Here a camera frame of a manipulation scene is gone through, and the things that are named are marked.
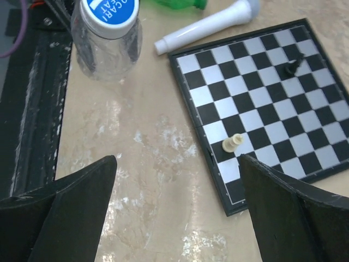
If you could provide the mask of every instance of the black chess piece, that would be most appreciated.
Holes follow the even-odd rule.
[[[303,62],[305,54],[301,53],[298,58],[292,62],[288,63],[285,67],[285,72],[288,76],[294,76],[297,72],[297,69],[300,67],[300,64]]]

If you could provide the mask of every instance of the blue label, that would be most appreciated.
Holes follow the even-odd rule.
[[[110,25],[125,22],[135,8],[134,0],[87,0],[87,4],[96,18]]]

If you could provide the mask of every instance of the gray floor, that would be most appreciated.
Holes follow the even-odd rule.
[[[9,15],[9,10],[11,8],[14,8],[15,6],[9,4],[6,1],[1,1],[0,5],[1,5],[0,7],[0,53],[3,53],[8,49],[10,49],[11,46],[13,45],[13,38],[5,37],[5,28],[7,24],[8,15]],[[5,81],[8,62],[9,62],[9,57],[0,58],[0,101],[1,101],[2,88]]]

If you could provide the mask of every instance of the white pawn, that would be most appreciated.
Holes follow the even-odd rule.
[[[241,134],[235,134],[222,142],[223,150],[227,153],[232,153],[236,148],[244,142],[244,137]]]

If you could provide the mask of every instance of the white square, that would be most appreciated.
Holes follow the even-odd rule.
[[[250,132],[264,126],[257,109],[240,114],[240,119],[246,132]]]
[[[231,96],[242,94],[248,91],[246,83],[241,75],[225,80],[225,84]]]
[[[232,97],[227,97],[214,102],[218,115],[221,119],[238,114]]]
[[[321,123],[314,111],[308,111],[298,116],[304,131],[310,132],[321,127]]]
[[[294,106],[290,99],[285,99],[285,100],[276,102],[274,103],[274,107],[275,107],[276,113],[278,113],[280,120],[285,120],[297,115],[297,112],[294,109]]]
[[[196,107],[213,102],[208,86],[202,86],[190,90],[190,95]]]
[[[256,64],[251,56],[235,59],[235,64],[241,75],[257,71]]]
[[[254,89],[250,91],[249,94],[253,104],[255,105],[255,108],[259,108],[264,105],[269,105],[273,102],[265,86]]]
[[[244,142],[235,150],[234,154],[236,157],[240,156],[241,154],[251,153],[255,150],[247,133],[243,133],[242,136],[244,138]]]
[[[289,139],[285,126],[281,121],[265,126],[265,130],[272,144]]]
[[[311,108],[314,110],[328,105],[327,99],[321,89],[308,92],[305,96],[307,97]]]
[[[303,156],[314,151],[310,139],[308,135],[305,133],[290,138],[290,142],[297,157]]]
[[[260,148],[255,151],[257,159],[267,166],[275,166],[280,164],[279,158],[276,155],[272,145]]]
[[[177,58],[177,62],[182,71],[182,74],[200,69],[200,65],[198,64],[195,54],[179,57]]]
[[[268,50],[267,55],[273,66],[288,62],[288,58],[281,47]]]
[[[257,53],[262,53],[266,51],[266,48],[264,47],[262,40],[259,37],[247,39],[244,41],[244,44],[247,49],[247,52],[250,55],[255,55]]]
[[[323,131],[331,145],[347,139],[343,132],[343,129],[338,122],[324,126]]]
[[[306,176],[302,164],[297,157],[281,163],[284,173],[296,179],[301,179]]]
[[[269,86],[281,81],[275,67],[267,67],[258,71],[264,86]]]
[[[234,60],[233,55],[231,54],[231,51],[227,45],[211,49],[211,52],[217,64]]]
[[[202,76],[206,85],[217,83],[224,80],[221,70],[217,64],[201,69]]]
[[[308,62],[304,60],[297,69],[296,76],[306,75],[308,73],[311,73],[311,68]]]
[[[296,43],[291,31],[288,29],[276,32],[274,33],[274,36],[280,46],[292,45]]]
[[[281,82],[288,97],[295,97],[304,93],[302,84],[298,78],[290,78]]]
[[[327,68],[312,72],[312,75],[317,83],[318,87],[325,87],[335,83],[333,76]]]
[[[240,178],[239,162],[236,157],[218,163],[218,169],[225,184]]]
[[[209,144],[223,141],[228,137],[222,121],[217,121],[203,126]]]
[[[331,168],[339,164],[338,157],[330,145],[321,147],[315,151],[315,154],[321,164],[322,169]]]
[[[318,53],[318,50],[314,42],[310,39],[297,43],[299,52],[305,54],[305,56],[312,56]]]
[[[337,101],[329,106],[337,121],[349,118],[349,106],[345,100]]]

